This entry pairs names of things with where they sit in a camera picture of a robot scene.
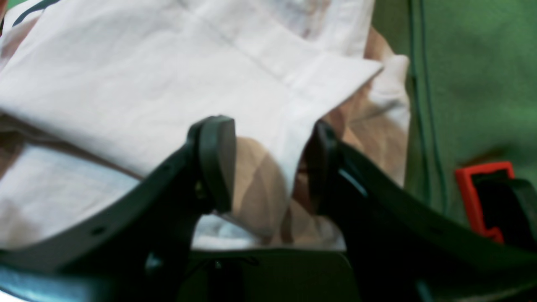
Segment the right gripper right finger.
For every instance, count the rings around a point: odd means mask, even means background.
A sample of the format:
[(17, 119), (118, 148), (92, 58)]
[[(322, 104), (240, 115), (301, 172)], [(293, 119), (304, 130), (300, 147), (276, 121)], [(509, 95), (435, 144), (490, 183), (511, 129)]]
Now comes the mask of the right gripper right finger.
[(535, 302), (535, 253), (420, 204), (326, 122), (305, 158), (313, 209), (341, 231), (361, 301)]

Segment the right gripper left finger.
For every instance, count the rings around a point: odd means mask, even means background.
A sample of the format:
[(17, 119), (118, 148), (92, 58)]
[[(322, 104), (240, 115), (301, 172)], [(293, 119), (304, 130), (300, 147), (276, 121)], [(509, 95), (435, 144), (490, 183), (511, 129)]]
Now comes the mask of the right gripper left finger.
[(1, 291), (29, 302), (172, 302), (196, 224), (231, 210), (234, 119), (193, 124), (185, 144), (98, 214), (49, 239), (1, 252)]

